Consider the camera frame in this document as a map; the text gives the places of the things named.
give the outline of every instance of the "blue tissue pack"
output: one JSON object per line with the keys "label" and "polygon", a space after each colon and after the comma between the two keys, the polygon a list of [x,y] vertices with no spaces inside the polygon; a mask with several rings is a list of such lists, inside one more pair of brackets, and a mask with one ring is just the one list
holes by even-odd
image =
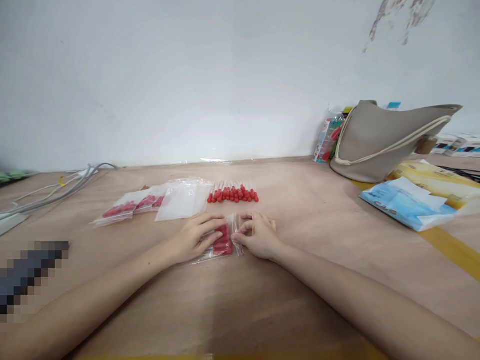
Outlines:
{"label": "blue tissue pack", "polygon": [[445,224],[457,213],[445,205],[446,199],[431,196],[405,177],[375,185],[359,197],[417,232]]}

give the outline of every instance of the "gray cable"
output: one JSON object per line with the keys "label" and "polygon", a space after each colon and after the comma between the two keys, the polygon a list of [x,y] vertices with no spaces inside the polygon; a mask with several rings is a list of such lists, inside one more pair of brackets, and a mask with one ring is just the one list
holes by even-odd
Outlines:
{"label": "gray cable", "polygon": [[88,169],[87,171],[85,172],[85,175],[83,175],[83,177],[81,178],[81,180],[79,182],[76,183],[76,185],[74,187],[72,187],[70,190],[68,190],[67,192],[63,193],[62,195],[59,195],[53,199],[50,199],[50,200],[47,200],[47,201],[44,201],[44,202],[41,202],[41,203],[33,203],[33,204],[29,204],[29,205],[25,205],[25,206],[21,206],[19,208],[16,208],[15,210],[11,211],[8,213],[7,216],[4,216],[4,217],[0,217],[0,220],[3,220],[3,219],[6,219],[6,218],[9,218],[15,214],[21,214],[21,213],[26,213],[26,212],[29,212],[29,211],[32,211],[32,210],[36,210],[36,209],[39,209],[39,208],[42,208],[42,207],[45,207],[47,205],[50,205],[50,204],[53,204],[59,200],[62,200],[64,198],[66,198],[67,196],[70,196],[74,193],[76,193],[78,190],[80,190],[89,180],[90,178],[95,174],[95,172],[100,168],[102,167],[103,165],[108,165],[108,166],[111,166],[112,168],[114,169],[118,169],[115,165],[112,165],[111,163],[108,163],[108,162],[103,162],[101,163],[100,165],[97,165],[92,172],[90,172],[90,169],[92,168],[92,166],[90,164],[88,164]]}

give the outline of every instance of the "yellow package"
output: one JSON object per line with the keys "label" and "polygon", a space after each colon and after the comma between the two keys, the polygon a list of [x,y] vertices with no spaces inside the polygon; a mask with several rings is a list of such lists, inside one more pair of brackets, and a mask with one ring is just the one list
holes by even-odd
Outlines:
{"label": "yellow package", "polygon": [[480,213],[480,184],[466,177],[444,170],[425,160],[402,162],[388,175],[388,180],[407,178],[432,195],[446,198],[446,204],[458,215]]}

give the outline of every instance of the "clear plastic bag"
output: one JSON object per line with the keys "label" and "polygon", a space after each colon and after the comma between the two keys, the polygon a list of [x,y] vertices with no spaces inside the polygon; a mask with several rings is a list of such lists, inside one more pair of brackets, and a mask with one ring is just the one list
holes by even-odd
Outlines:
{"label": "clear plastic bag", "polygon": [[133,214],[136,215],[151,211],[158,211],[162,206],[167,189],[168,185],[163,184],[160,186],[152,186],[147,190],[143,190],[143,192],[145,192],[145,197],[138,204]]}
{"label": "clear plastic bag", "polygon": [[207,209],[213,183],[199,177],[169,181],[155,221],[191,218]]}
{"label": "clear plastic bag", "polygon": [[114,203],[112,207],[96,219],[93,224],[97,227],[102,227],[126,219],[131,219],[134,216],[135,209],[145,198],[145,191],[148,190],[126,193],[120,198],[120,200]]}
{"label": "clear plastic bag", "polygon": [[236,254],[237,256],[245,254],[243,246],[231,239],[232,234],[236,233],[238,230],[237,214],[233,213],[227,216],[226,219],[228,220],[226,225],[220,226],[214,231],[205,234],[202,237],[202,240],[208,238],[214,232],[221,232],[222,237],[216,240],[202,255],[194,259],[190,264],[198,264],[211,259],[232,256],[233,254]]}

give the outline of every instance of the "rope handle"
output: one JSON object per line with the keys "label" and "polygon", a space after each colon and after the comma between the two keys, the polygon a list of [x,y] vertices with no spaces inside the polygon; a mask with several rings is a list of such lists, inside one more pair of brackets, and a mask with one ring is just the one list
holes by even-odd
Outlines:
{"label": "rope handle", "polygon": [[342,132],[340,133],[340,137],[338,138],[338,145],[336,147],[336,152],[335,152],[335,162],[339,165],[350,166],[350,165],[353,165],[353,164],[363,163],[367,160],[376,158],[379,155],[386,154],[386,153],[398,150],[400,148],[403,148],[404,146],[406,146],[408,144],[411,144],[414,141],[417,141],[422,136],[424,136],[426,133],[428,133],[430,130],[435,129],[438,125],[443,124],[443,123],[447,123],[452,119],[452,117],[449,116],[449,115],[439,117],[438,119],[435,119],[435,120],[429,122],[428,124],[422,126],[418,130],[411,133],[410,135],[404,137],[402,140],[397,141],[393,145],[391,145],[389,147],[386,147],[385,149],[383,149],[383,150],[381,150],[377,153],[362,157],[362,158],[360,158],[358,160],[354,160],[354,161],[343,160],[339,156],[340,145],[342,143],[342,138],[344,137],[345,131],[347,129],[347,125],[349,124],[350,119],[352,117],[352,114],[355,112],[356,109],[357,109],[357,107],[353,108],[353,110],[350,111],[350,113],[348,114],[345,122],[343,123],[343,129],[342,129]]}

